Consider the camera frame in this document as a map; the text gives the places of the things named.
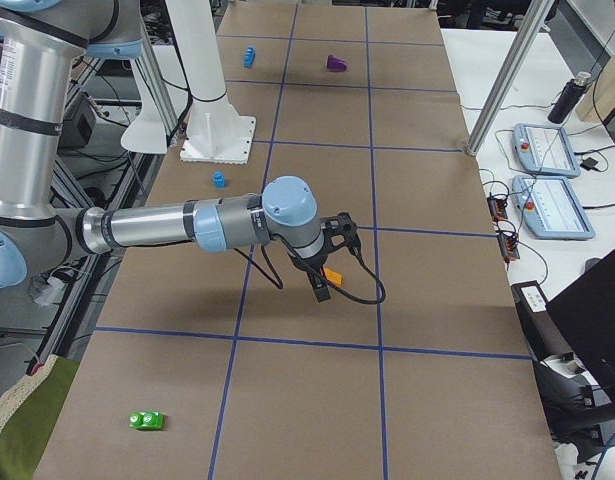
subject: white table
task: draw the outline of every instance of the white table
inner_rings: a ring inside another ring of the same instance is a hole
[[[514,34],[494,31],[443,30],[456,87],[468,129],[472,129],[479,110],[491,90],[500,66],[511,45]],[[567,67],[558,49],[546,33],[538,35],[529,55],[516,77],[503,107],[508,105],[549,105],[555,101],[572,72]],[[506,183],[511,189],[511,179],[518,172],[510,170],[494,137],[494,132],[512,129],[517,123],[551,125],[547,120],[548,108],[510,108],[502,110],[487,135],[478,153],[481,168],[491,170],[496,180]],[[593,126],[583,123],[575,112],[565,123],[568,133],[576,133]],[[511,146],[511,132],[501,132],[505,151],[511,158],[512,166],[519,168],[514,159]],[[580,135],[570,137],[575,151],[584,151],[613,145],[609,134],[600,126]],[[602,152],[608,159],[610,169],[604,173],[582,171],[581,176],[571,181],[582,205],[604,205],[615,202],[615,149]],[[482,172],[483,182],[491,180],[491,175]],[[495,192],[502,192],[501,186],[494,186]],[[516,226],[520,223],[517,209],[507,209],[510,220]],[[585,261],[591,257],[604,257],[615,248],[615,207],[606,210],[587,211],[596,237],[587,241],[536,240],[526,226],[523,226],[520,239],[538,250],[549,265],[549,276],[542,288],[548,298],[553,298],[567,285],[576,280],[583,272]],[[545,267],[531,251],[520,246],[521,259],[511,263],[509,268],[510,284],[542,280]]]

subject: purple object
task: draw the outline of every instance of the purple object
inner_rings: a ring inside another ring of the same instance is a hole
[[[344,72],[347,70],[347,62],[333,55],[327,57],[327,70],[330,72]]]

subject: brown tabletop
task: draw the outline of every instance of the brown tabletop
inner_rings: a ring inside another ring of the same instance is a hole
[[[172,151],[149,203],[298,175],[359,224],[387,301],[317,303],[279,245],[282,291],[233,252],[128,251],[36,480],[560,478],[435,13],[236,2],[219,44],[249,163]],[[141,409],[165,429],[130,429]]]

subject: green cloth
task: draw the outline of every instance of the green cloth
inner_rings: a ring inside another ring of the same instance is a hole
[[[31,480],[78,364],[58,358],[49,376],[24,401],[0,434],[0,480]]]

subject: table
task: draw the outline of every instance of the table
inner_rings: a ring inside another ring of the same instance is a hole
[[[277,245],[284,291],[232,253],[128,251],[35,479],[559,478],[435,13],[236,2],[219,43],[258,119],[225,195],[303,177],[388,299],[317,304]],[[171,151],[149,203],[215,197],[216,169]],[[131,430],[142,408],[165,430]]]
[[[510,32],[443,30],[443,39],[456,79],[456,86],[464,107],[463,114],[468,129],[476,123],[479,108],[485,102],[491,85],[513,41]],[[538,35],[527,59],[504,101],[503,108],[509,105],[549,105],[555,101],[565,83],[572,78],[558,49],[547,33]],[[517,123],[551,125],[547,120],[549,108],[509,108],[502,110],[496,117],[490,133],[478,153],[478,163],[490,169],[497,180],[511,187],[511,179],[518,175],[510,170],[494,138],[494,132],[513,128]],[[569,134],[576,134],[593,126],[581,122],[573,112],[564,124]],[[502,132],[507,155],[512,158],[512,166],[519,164],[513,159],[511,133]],[[613,145],[607,131],[597,127],[579,135],[570,136],[575,151],[586,151]],[[615,202],[615,149],[603,151],[610,163],[605,173],[586,172],[571,180],[571,184],[582,205],[605,205]],[[491,177],[483,173],[483,181]],[[520,216],[514,208],[508,208],[510,219],[518,225]],[[547,260],[549,276],[542,289],[548,298],[553,298],[567,285],[576,280],[584,269],[585,261],[591,257],[604,257],[615,248],[615,208],[587,211],[587,216],[596,231],[596,237],[584,242],[536,240],[525,228],[521,233],[522,241],[536,248]],[[509,269],[511,284],[529,280],[542,280],[545,268],[541,260],[532,252],[520,247],[521,260],[513,262]]]

